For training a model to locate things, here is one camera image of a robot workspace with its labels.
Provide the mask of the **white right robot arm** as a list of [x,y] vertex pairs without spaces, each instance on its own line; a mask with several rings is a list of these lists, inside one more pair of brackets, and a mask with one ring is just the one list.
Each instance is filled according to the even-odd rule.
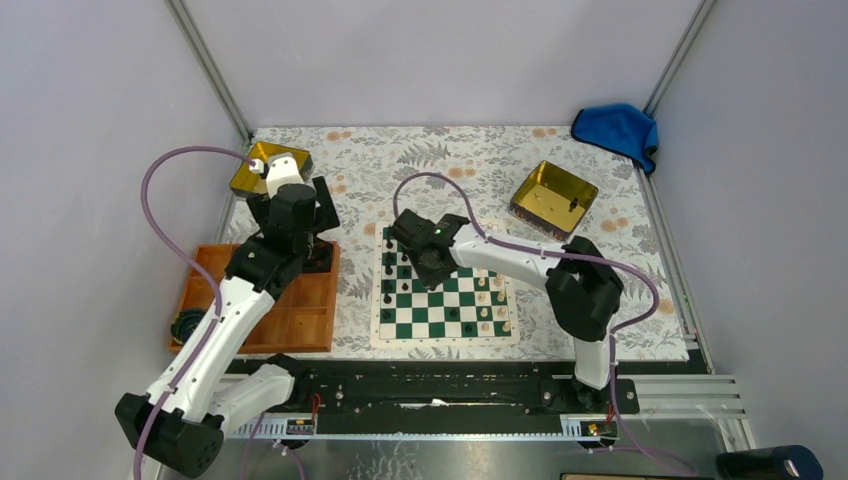
[[547,294],[559,327],[574,339],[575,402],[597,412],[613,398],[611,319],[619,311],[623,282],[586,238],[545,247],[514,236],[485,233],[470,219],[446,214],[439,221],[409,209],[390,225],[422,284],[444,283],[460,268],[493,271]]

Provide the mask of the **gold tin with chess pieces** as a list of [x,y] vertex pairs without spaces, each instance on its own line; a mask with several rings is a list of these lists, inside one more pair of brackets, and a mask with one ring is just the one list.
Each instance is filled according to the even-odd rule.
[[547,236],[564,241],[576,230],[598,193],[590,182],[542,161],[513,194],[508,211]]

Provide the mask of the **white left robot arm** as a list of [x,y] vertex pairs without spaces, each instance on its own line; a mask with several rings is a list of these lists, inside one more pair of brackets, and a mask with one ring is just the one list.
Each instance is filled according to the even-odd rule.
[[274,363],[224,390],[218,385],[254,327],[312,264],[316,235],[339,226],[326,182],[321,177],[306,181],[290,153],[267,160],[240,155],[251,172],[264,178],[267,191],[249,198],[259,230],[236,248],[217,281],[165,235],[148,200],[155,171],[165,161],[196,150],[191,146],[162,155],[141,186],[149,225],[209,283],[213,301],[159,378],[142,394],[124,394],[116,406],[116,418],[135,450],[135,479],[142,478],[144,466],[154,463],[195,479],[211,466],[232,432],[278,404],[299,410],[310,397],[307,380]]

